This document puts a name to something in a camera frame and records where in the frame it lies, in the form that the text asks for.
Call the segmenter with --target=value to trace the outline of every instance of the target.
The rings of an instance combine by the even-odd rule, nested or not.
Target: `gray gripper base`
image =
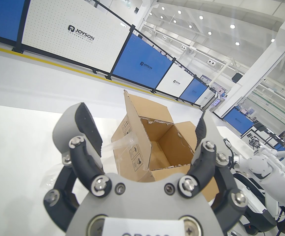
[[[205,236],[223,236],[220,225],[211,207],[199,193],[191,199],[183,198],[177,191],[182,173],[173,174],[166,179],[138,183],[127,180],[118,174],[106,174],[112,180],[112,190],[107,197],[97,198],[91,193],[85,197],[72,219],[66,236],[84,236],[88,223],[97,215],[116,218],[178,220],[182,216],[192,216],[201,225]],[[124,183],[126,190],[122,195],[115,193],[115,186]],[[175,193],[165,193],[166,183],[175,186]]]

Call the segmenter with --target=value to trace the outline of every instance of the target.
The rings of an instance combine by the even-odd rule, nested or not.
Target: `yellow floor stripe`
[[[14,52],[14,51],[11,51],[11,50],[8,50],[8,49],[5,49],[5,48],[1,48],[1,47],[0,47],[0,51],[1,52],[5,52],[5,53],[9,53],[9,54],[12,54],[12,55],[16,55],[18,57],[23,57],[23,58],[26,58],[26,59],[32,59],[32,60],[43,62],[43,63],[49,64],[49,65],[52,65],[52,66],[57,66],[57,67],[60,67],[60,68],[64,68],[66,70],[70,70],[70,71],[77,72],[77,73],[80,73],[80,74],[88,75],[88,76],[91,76],[91,77],[94,77],[94,78],[97,78],[97,79],[100,79],[100,80],[104,80],[106,82],[114,83],[114,84],[117,84],[117,85],[128,87],[130,89],[138,90],[138,91],[150,94],[150,95],[154,95],[154,96],[161,97],[161,98],[164,98],[164,99],[168,99],[168,100],[171,100],[171,101],[174,101],[174,102],[182,103],[182,104],[185,104],[187,106],[191,106],[188,103],[183,103],[183,102],[180,102],[180,101],[176,101],[175,99],[168,98],[168,97],[165,97],[165,96],[162,96],[162,95],[159,95],[159,94],[153,94],[150,91],[139,89],[137,87],[133,87],[133,86],[130,86],[130,85],[127,85],[127,84],[124,84],[124,83],[120,83],[120,82],[113,81],[113,80],[111,81],[111,80],[106,79],[105,77],[97,76],[95,74],[90,74],[90,73],[87,73],[87,72],[84,72],[84,71],[81,71],[81,70],[78,70],[78,69],[74,69],[74,68],[69,67],[69,66],[57,64],[57,63],[54,63],[54,62],[51,62],[51,61],[48,61],[48,60],[40,59],[40,58],[29,56],[29,55],[20,54],[20,53],[17,53],[17,52]]]

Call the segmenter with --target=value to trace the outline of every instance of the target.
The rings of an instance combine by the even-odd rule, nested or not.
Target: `white label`
[[[105,218],[102,236],[185,236],[183,221]]]

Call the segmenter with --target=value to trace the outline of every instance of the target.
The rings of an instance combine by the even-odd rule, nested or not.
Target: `joyson logo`
[[[147,65],[147,64],[145,64],[145,63],[143,63],[143,62],[140,62],[140,65],[141,65],[141,66],[145,66],[145,67],[147,67],[147,68],[149,68],[149,69],[152,69],[151,66],[149,66],[149,65]]]
[[[174,80],[173,83],[175,83],[177,86],[181,84],[180,82],[177,82],[176,80]]]
[[[80,30],[80,29],[76,29],[74,26],[69,25],[68,26],[68,30],[70,30],[71,32],[76,33],[79,36],[84,36],[87,37],[89,40],[94,40],[94,36],[91,36],[90,34],[85,33],[84,31]]]

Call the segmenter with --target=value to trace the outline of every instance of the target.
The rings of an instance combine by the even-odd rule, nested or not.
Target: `metal screw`
[[[171,183],[167,183],[165,186],[164,186],[164,191],[166,194],[168,195],[173,195],[175,193],[175,188],[174,188],[174,185],[172,185]]]
[[[106,188],[106,183],[109,180],[110,179],[107,176],[104,175],[97,176],[91,184],[91,192],[95,196],[103,196],[105,194],[104,189]]]
[[[125,185],[123,183],[118,183],[116,186],[115,186],[115,193],[117,195],[121,195],[125,192]]]
[[[227,161],[225,154],[218,153],[217,156],[218,156],[218,160],[220,160],[221,162],[226,162]]]
[[[98,215],[94,217],[88,225],[87,235],[102,236],[105,218],[105,215]]]
[[[192,192],[195,188],[194,182],[190,179],[185,179],[185,182],[183,185],[184,185],[185,190],[187,190],[188,192]]]
[[[68,145],[70,148],[75,148],[76,146],[78,146],[81,142],[84,142],[84,138],[82,136],[76,136],[76,137],[73,137]]]
[[[213,143],[211,143],[210,141],[206,141],[206,147],[209,149],[213,149],[215,147],[215,145]]]
[[[186,196],[186,197],[192,197],[192,191],[194,190],[195,186],[198,186],[197,181],[189,176],[183,176],[180,180],[179,180],[179,192],[182,193],[182,196]]]
[[[185,236],[201,236],[202,231],[199,223],[190,216],[184,216],[180,220],[184,221]]]
[[[52,189],[47,192],[47,194],[44,197],[44,200],[49,203],[50,207],[52,207],[58,202],[59,196],[60,196],[59,191],[56,189]]]
[[[94,188],[98,191],[100,190],[103,190],[106,188],[106,183],[104,181],[102,181],[102,179],[98,179],[96,182],[95,182],[95,186]]]
[[[70,154],[67,154],[61,159],[63,165],[68,166],[71,164]]]
[[[238,207],[246,207],[248,205],[248,198],[242,191],[232,193],[231,198],[234,204]]]

